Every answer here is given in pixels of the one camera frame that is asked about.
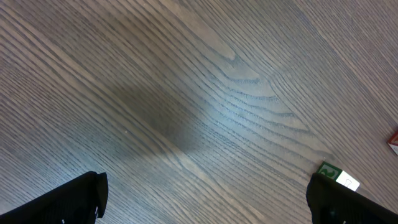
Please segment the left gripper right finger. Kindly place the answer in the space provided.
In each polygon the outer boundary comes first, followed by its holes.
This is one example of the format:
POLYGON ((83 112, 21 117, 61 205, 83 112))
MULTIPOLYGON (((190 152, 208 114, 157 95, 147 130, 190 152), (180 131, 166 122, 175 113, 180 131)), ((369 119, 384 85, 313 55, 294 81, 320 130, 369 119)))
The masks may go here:
POLYGON ((397 224, 397 214, 323 174, 314 173, 306 199, 313 224, 397 224))

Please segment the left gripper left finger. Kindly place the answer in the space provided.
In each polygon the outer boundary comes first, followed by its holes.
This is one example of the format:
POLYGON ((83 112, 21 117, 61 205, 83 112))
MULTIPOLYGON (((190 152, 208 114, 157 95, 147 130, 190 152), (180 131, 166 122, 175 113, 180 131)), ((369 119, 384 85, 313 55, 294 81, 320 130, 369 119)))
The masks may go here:
POLYGON ((105 172, 89 171, 1 215, 1 223, 94 224, 108 201, 105 172))

